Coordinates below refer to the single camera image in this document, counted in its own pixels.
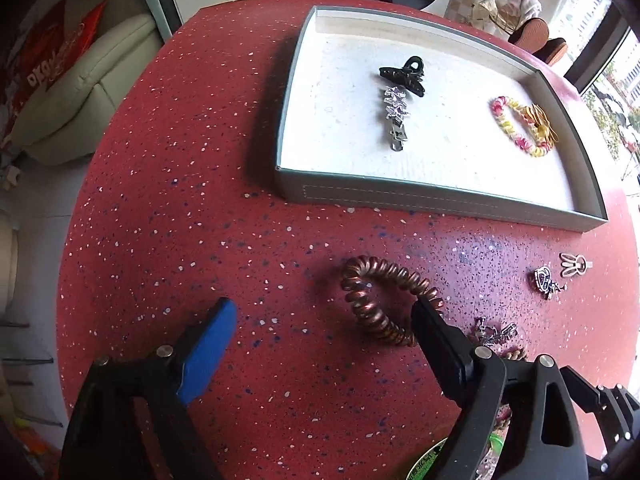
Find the brown spiral hair tie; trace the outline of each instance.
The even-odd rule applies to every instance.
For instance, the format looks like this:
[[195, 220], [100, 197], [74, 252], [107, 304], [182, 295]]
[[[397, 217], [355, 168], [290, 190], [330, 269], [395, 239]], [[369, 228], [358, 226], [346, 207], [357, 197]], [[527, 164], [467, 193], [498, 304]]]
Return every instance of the brown spiral hair tie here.
[[430, 282], [419, 272], [411, 272], [406, 267], [390, 263], [375, 256], [351, 258], [342, 268], [342, 290], [347, 292], [344, 299], [351, 303], [351, 309], [358, 323], [373, 337], [397, 346], [416, 346], [418, 343], [410, 328], [402, 328], [394, 323], [369, 299], [366, 278], [394, 282], [400, 290], [408, 290], [414, 296], [425, 297], [434, 308], [442, 308], [444, 301], [438, 298], [437, 288], [429, 288]]

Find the beaded bracelet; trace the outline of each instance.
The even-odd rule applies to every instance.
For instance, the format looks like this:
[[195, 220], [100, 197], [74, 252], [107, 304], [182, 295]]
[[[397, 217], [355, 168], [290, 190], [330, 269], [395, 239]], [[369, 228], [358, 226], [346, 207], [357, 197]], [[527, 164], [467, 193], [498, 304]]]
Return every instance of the beaded bracelet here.
[[[527, 125], [531, 137], [534, 139], [532, 143], [529, 139], [517, 133], [511, 121], [504, 115], [504, 107], [508, 106], [518, 113], [524, 123]], [[494, 113], [495, 120], [509, 138], [524, 152], [532, 156], [544, 156], [551, 151], [558, 136], [552, 130], [549, 120], [543, 109], [538, 105], [521, 106], [519, 102], [510, 97], [501, 96], [491, 103], [491, 111]]]

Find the sofa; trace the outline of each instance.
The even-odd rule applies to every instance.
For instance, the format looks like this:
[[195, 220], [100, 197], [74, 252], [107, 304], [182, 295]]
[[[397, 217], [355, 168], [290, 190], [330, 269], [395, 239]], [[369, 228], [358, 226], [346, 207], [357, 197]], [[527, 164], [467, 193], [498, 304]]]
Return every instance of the sofa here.
[[[103, 0], [66, 0], [65, 33]], [[49, 89], [29, 98], [12, 143], [47, 166], [95, 152], [111, 117], [162, 39], [145, 0], [107, 0], [92, 46]]]

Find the metal screw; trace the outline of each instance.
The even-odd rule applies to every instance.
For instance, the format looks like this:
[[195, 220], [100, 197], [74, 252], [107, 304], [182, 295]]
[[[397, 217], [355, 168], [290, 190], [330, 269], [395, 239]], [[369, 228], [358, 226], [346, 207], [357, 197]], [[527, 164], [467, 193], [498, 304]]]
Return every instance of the metal screw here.
[[174, 347], [172, 347], [171, 345], [162, 345], [162, 346], [159, 346], [158, 349], [156, 350], [156, 355], [162, 358], [169, 357], [173, 353], [174, 353]]
[[546, 368], [553, 368], [554, 364], [556, 364], [553, 358], [549, 355], [542, 354], [540, 356], [540, 364]]
[[109, 362], [109, 356], [108, 355], [102, 355], [102, 356], [98, 357], [94, 361], [94, 365], [96, 365], [96, 366], [104, 366], [108, 362]]
[[476, 347], [474, 352], [481, 359], [488, 359], [493, 354], [493, 352], [491, 352], [491, 350], [486, 346]]

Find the red table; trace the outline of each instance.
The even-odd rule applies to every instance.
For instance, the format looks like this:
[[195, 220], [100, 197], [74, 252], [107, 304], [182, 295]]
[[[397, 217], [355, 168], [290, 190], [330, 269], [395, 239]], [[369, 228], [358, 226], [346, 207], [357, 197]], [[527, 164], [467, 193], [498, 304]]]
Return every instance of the red table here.
[[[590, 154], [609, 223], [585, 235], [426, 213], [284, 202], [274, 137], [300, 27], [313, 4], [391, 10], [446, 23], [541, 67]], [[419, 349], [365, 336], [338, 272], [353, 255], [415, 267], [447, 319], [514, 321], [515, 343], [593, 383], [625, 382], [638, 334], [638, 259], [620, 183], [571, 86], [523, 51], [424, 12], [365, 0], [243, 0], [201, 10], [150, 64], [94, 156], [60, 269], [58, 356], [69, 409], [92, 359], [171, 343], [218, 297], [238, 330], [190, 406], [226, 478], [404, 478], [446, 436], [457, 407]], [[559, 300], [527, 271], [561, 251], [594, 261]], [[412, 299], [398, 296], [409, 313]], [[585, 426], [588, 451], [602, 444]]]

